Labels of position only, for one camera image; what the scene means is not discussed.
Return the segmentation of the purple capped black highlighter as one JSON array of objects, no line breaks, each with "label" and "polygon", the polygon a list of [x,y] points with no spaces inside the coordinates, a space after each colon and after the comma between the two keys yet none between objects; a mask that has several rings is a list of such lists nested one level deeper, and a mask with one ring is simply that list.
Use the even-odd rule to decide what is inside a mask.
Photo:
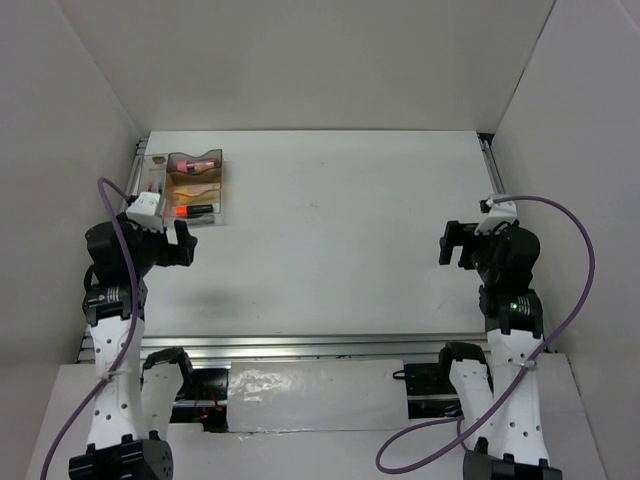
[{"label": "purple capped black highlighter", "polygon": [[188,219],[189,225],[215,225],[216,223],[215,215],[203,215]]}]

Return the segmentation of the yellow highlighter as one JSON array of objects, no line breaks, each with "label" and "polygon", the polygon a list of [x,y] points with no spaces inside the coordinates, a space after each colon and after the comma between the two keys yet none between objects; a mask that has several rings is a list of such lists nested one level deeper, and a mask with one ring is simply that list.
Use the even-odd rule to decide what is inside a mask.
[{"label": "yellow highlighter", "polygon": [[198,196],[203,194],[204,192],[209,191],[210,188],[207,186],[184,186],[184,187],[175,187],[172,190],[172,193],[174,195],[179,195],[179,196],[187,196],[187,197],[193,197],[193,196]]}]

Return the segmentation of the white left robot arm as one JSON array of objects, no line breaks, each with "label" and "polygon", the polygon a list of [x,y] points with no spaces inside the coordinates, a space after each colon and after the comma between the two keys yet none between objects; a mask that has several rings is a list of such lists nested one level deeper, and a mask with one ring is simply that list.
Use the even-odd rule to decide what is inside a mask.
[{"label": "white left robot arm", "polygon": [[171,479],[174,459],[167,430],[175,399],[196,390],[197,374],[186,351],[170,347],[141,356],[145,275],[152,267],[188,267],[197,240],[185,222],[174,223],[176,243],[165,231],[148,231],[119,214],[115,223],[89,229],[92,259],[84,278],[83,312],[93,341],[100,388],[83,454],[70,459],[72,479]]}]

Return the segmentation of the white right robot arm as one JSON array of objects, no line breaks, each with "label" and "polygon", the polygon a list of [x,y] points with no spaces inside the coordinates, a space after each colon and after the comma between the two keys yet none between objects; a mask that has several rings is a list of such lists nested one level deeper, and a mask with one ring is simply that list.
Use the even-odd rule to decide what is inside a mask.
[{"label": "white right robot arm", "polygon": [[530,284],[540,254],[538,238],[517,222],[478,232],[473,223],[450,221],[439,241],[439,262],[478,273],[479,308],[490,352],[449,342],[439,354],[436,379],[456,392],[459,427],[467,433],[466,479],[560,479],[552,467],[540,413],[539,383],[531,354],[543,341],[543,309]]}]

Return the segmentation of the orange capped black highlighter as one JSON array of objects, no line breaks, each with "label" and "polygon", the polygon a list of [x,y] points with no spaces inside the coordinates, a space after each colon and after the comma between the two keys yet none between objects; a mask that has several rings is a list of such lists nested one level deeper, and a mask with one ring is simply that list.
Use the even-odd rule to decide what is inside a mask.
[{"label": "orange capped black highlighter", "polygon": [[180,205],[173,210],[174,216],[178,218],[198,218],[216,212],[214,204]]}]

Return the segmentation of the pink capped pencil tube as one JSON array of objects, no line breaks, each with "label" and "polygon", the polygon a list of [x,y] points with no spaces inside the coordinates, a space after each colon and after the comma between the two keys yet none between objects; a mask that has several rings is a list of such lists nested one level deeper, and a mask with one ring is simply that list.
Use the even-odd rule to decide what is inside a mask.
[{"label": "pink capped pencil tube", "polygon": [[199,161],[183,160],[176,163],[176,170],[188,175],[200,175],[208,170],[216,169],[219,167],[217,159],[204,159]]}]

